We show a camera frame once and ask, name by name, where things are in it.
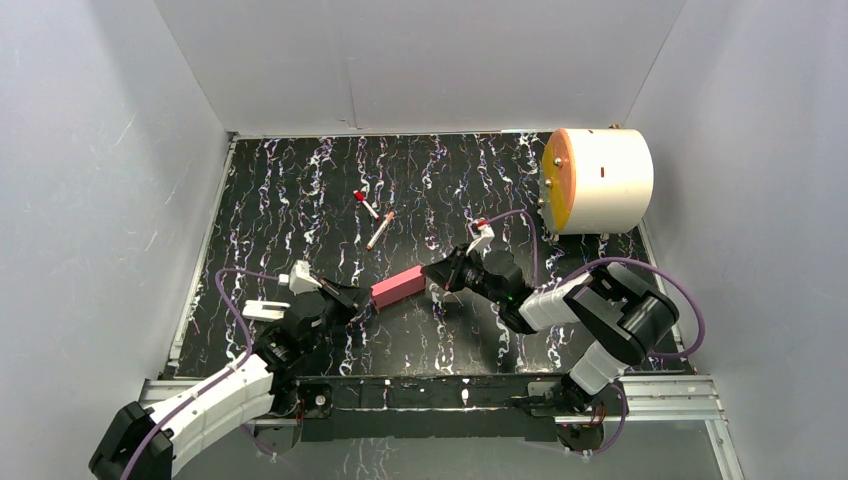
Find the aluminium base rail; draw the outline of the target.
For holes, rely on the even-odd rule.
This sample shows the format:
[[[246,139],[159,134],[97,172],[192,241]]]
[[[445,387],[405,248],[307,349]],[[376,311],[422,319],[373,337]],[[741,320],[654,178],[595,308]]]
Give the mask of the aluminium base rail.
[[[502,411],[520,398],[542,397],[557,374],[387,377],[313,376],[296,382],[310,417],[337,412]],[[629,421],[717,421],[726,414],[712,379],[702,375],[626,375],[618,380]]]

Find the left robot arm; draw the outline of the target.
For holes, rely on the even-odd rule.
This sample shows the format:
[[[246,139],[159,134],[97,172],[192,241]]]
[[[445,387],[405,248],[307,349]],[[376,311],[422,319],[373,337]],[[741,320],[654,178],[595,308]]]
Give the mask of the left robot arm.
[[[229,432],[266,414],[304,404],[297,378],[331,328],[371,301],[368,288],[326,278],[296,293],[250,351],[209,378],[148,407],[133,401],[113,418],[88,463],[98,479],[171,479]]]

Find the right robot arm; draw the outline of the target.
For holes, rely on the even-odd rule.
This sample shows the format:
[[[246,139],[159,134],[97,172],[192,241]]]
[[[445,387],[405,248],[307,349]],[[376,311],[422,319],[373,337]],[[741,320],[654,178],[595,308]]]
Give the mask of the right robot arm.
[[[628,269],[630,262],[604,258],[574,277],[534,288],[511,253],[496,250],[483,256],[460,245],[443,260],[423,266],[422,273],[447,292],[468,289],[489,300],[515,333],[582,324],[594,341],[551,396],[587,414],[601,403],[608,385],[646,359],[680,316],[673,301]]]

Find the red capped white marker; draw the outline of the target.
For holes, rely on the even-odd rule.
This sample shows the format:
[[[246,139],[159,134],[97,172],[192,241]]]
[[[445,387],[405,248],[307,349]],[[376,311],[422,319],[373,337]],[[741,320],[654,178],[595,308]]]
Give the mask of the red capped white marker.
[[[367,196],[362,191],[355,190],[353,192],[353,195],[355,199],[361,204],[361,206],[368,212],[371,218],[373,218],[375,221],[379,221],[381,219],[381,215],[368,201]]]

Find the pink cardboard box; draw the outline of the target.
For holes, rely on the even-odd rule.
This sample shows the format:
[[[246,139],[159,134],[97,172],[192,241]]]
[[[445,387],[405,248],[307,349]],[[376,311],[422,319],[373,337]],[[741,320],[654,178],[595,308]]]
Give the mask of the pink cardboard box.
[[[426,277],[422,266],[418,265],[382,280],[371,287],[372,303],[376,309],[382,309],[426,288]]]

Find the white cylindrical drum device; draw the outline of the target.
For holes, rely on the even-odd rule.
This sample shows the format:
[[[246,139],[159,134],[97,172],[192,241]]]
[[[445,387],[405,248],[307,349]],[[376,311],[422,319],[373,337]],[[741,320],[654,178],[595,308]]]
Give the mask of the white cylindrical drum device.
[[[639,131],[560,128],[541,159],[539,214],[553,235],[623,234],[642,220],[653,186]]]

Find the orange capped white marker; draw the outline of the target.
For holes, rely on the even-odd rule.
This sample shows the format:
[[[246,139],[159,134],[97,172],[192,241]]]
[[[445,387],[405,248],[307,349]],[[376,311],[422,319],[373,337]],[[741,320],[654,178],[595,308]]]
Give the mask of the orange capped white marker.
[[[378,240],[387,231],[390,223],[392,222],[392,220],[394,218],[395,218],[395,211],[390,211],[385,216],[385,218],[382,220],[382,222],[378,226],[377,230],[374,232],[374,234],[372,235],[372,237],[369,239],[368,243],[366,244],[366,250],[367,251],[371,251],[375,247]]]

